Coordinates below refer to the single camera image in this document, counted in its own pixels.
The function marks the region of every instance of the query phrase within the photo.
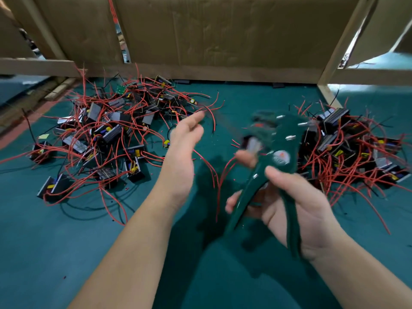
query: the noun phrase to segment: hand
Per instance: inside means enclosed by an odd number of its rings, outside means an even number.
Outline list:
[[[204,112],[197,112],[178,123],[170,135],[170,147],[164,159],[157,191],[173,200],[178,210],[189,195],[193,185],[194,166],[192,152],[203,135],[203,127],[198,123]]]
[[[236,152],[236,158],[249,168],[254,168],[257,162],[256,157],[245,150]],[[346,236],[325,195],[303,177],[297,173],[283,173],[271,166],[266,167],[265,176],[269,179],[268,186],[257,192],[252,200],[261,203],[261,206],[248,206],[246,214],[262,219],[282,244],[286,246],[287,221],[278,188],[285,190],[296,201],[301,251],[306,259],[314,260],[332,248],[337,239]],[[240,194],[241,191],[238,191],[228,198],[225,208],[228,213],[232,213]]]

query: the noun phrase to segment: round white label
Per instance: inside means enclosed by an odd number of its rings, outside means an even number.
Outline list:
[[[291,161],[291,156],[286,151],[276,151],[273,154],[273,160],[280,166],[287,165]]]

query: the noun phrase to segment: wire stripper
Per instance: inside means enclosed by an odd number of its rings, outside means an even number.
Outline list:
[[[242,147],[256,154],[258,161],[234,207],[225,233],[236,228],[248,204],[268,182],[265,176],[266,166],[274,166],[283,172],[296,172],[300,142],[311,124],[307,117],[266,111],[256,112],[252,120],[253,124],[248,128],[249,133],[244,137]],[[283,190],[279,190],[279,193],[285,203],[288,221],[287,246],[293,258],[301,258],[295,200]]]

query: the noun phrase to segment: green table surface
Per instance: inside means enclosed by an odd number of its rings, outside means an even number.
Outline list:
[[[201,92],[224,99],[219,111],[225,122],[217,120],[212,134],[211,119],[196,150],[218,172],[233,156],[232,136],[224,126],[242,130],[251,114],[259,109],[287,110],[321,98],[314,86],[287,86],[234,83],[192,83],[181,91]],[[365,107],[377,121],[394,115],[387,124],[388,136],[412,133],[410,90],[342,91],[340,101],[349,96],[353,114],[364,114]],[[55,105],[46,115],[65,116],[71,104]],[[33,124],[36,135],[52,127],[55,120],[40,118]],[[166,134],[162,120],[152,128]],[[149,151],[164,155],[156,138]],[[0,151],[5,159],[28,150],[32,142],[28,131]],[[91,192],[63,204],[47,207],[36,197],[48,176],[55,176],[62,160],[32,170],[28,158],[0,165],[0,308],[65,308],[90,276],[121,232],[104,210],[100,193]],[[228,216],[221,212],[215,222],[216,191],[208,168],[197,158],[195,182],[187,203],[178,213],[154,308],[336,308],[336,299],[323,281],[310,279],[304,266],[290,258],[289,252],[260,221],[244,219],[241,226],[222,236]],[[126,178],[111,190],[126,207],[129,216],[140,206],[159,175],[159,168],[148,166],[151,180],[133,184]],[[223,184],[222,206],[239,190],[248,170],[237,166]],[[412,179],[403,184],[412,187]],[[88,188],[81,188],[79,195]],[[386,233],[369,205],[359,196],[347,195],[334,206],[337,219],[359,244],[412,286],[412,194],[392,188],[387,199],[373,197],[392,235]],[[119,217],[118,207],[110,203]]]

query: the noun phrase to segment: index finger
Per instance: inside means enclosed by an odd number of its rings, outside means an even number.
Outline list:
[[[192,130],[196,125],[205,117],[204,111],[200,111],[186,117],[181,122],[178,123],[177,128],[187,129],[186,131]]]
[[[258,162],[257,157],[247,150],[238,150],[235,153],[236,159],[245,167],[254,168]]]

